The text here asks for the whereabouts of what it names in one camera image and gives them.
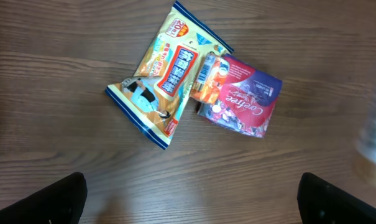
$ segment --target red label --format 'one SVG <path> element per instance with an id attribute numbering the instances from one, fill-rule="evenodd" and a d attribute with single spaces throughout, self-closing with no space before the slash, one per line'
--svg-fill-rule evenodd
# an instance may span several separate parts
<path id="1" fill-rule="evenodd" d="M 168 125 L 165 127 L 164 132 L 170 136 L 174 133 L 175 128 L 178 125 L 178 121 L 174 118 L 171 119 L 171 121 L 168 123 Z"/>
<path id="2" fill-rule="evenodd" d="M 169 96 L 174 97 L 197 57 L 198 54 L 196 52 L 179 45 L 175 50 L 175 55 L 167 73 L 157 86 Z"/>

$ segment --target black object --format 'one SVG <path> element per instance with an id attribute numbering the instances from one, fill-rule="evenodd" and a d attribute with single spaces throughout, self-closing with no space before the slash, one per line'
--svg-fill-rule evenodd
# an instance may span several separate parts
<path id="1" fill-rule="evenodd" d="M 0 224 L 77 224 L 86 198 L 84 175 L 75 172 L 0 210 Z"/>
<path id="2" fill-rule="evenodd" d="M 303 224 L 376 224 L 376 209 L 311 173 L 298 188 Z"/>

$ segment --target cartoon illustration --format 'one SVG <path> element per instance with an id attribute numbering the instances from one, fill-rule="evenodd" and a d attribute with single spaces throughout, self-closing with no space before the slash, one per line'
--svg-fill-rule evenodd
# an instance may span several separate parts
<path id="1" fill-rule="evenodd" d="M 121 84 L 124 92 L 132 92 L 131 102 L 144 113 L 154 111 L 161 118 L 167 119 L 171 116 L 170 112 L 158 106 L 158 98 L 153 87 L 149 84 L 149 82 L 153 83 L 155 81 L 157 81 L 155 78 L 127 78 Z"/>

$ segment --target package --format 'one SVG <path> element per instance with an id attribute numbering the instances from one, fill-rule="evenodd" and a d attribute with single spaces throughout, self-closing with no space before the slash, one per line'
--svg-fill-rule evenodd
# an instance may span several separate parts
<path id="1" fill-rule="evenodd" d="M 262 138 L 267 130 L 282 81 L 241 62 L 223 59 L 229 72 L 215 104 L 202 104 L 198 114 L 224 128 Z"/>
<path id="2" fill-rule="evenodd" d="M 229 71 L 229 63 L 215 54 L 207 54 L 201 66 L 190 96 L 202 103 L 214 104 L 225 82 Z"/>
<path id="3" fill-rule="evenodd" d="M 221 38 L 175 2 L 132 78 L 105 92 L 154 143 L 165 149 L 208 53 L 232 53 Z"/>

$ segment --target blue bag trim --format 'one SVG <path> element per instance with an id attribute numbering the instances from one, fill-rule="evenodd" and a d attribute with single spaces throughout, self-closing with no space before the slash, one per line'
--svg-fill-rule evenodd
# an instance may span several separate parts
<path id="1" fill-rule="evenodd" d="M 185 17 L 190 19 L 190 21 L 195 23 L 197 26 L 204 29 L 209 35 L 211 35 L 216 40 L 218 40 L 220 43 L 222 43 L 223 46 L 225 48 L 227 48 L 228 51 L 230 51 L 230 53 L 233 53 L 234 50 L 231 46 L 229 46 L 227 43 L 225 43 L 225 41 L 223 41 L 220 37 L 218 37 L 217 34 L 215 34 L 208 26 L 206 26 L 204 23 L 202 23 L 200 20 L 198 20 L 194 15 L 192 15 L 192 13 L 190 13 L 187 9 L 185 9 L 185 7 L 183 7 L 181 3 L 179 3 L 178 1 L 175 1 L 173 7 L 176 10 L 178 10 L 181 14 L 183 14 Z"/>
<path id="2" fill-rule="evenodd" d="M 116 104 L 120 107 L 120 109 L 126 114 L 126 116 L 132 121 L 132 123 L 138 127 L 150 140 L 152 140 L 156 145 L 160 146 L 162 149 L 166 149 L 168 144 L 161 140 L 148 126 L 146 126 L 138 117 L 137 115 L 132 112 L 128 106 L 123 103 L 120 98 L 118 98 L 112 90 L 107 87 L 105 89 L 105 93 L 110 96 Z"/>

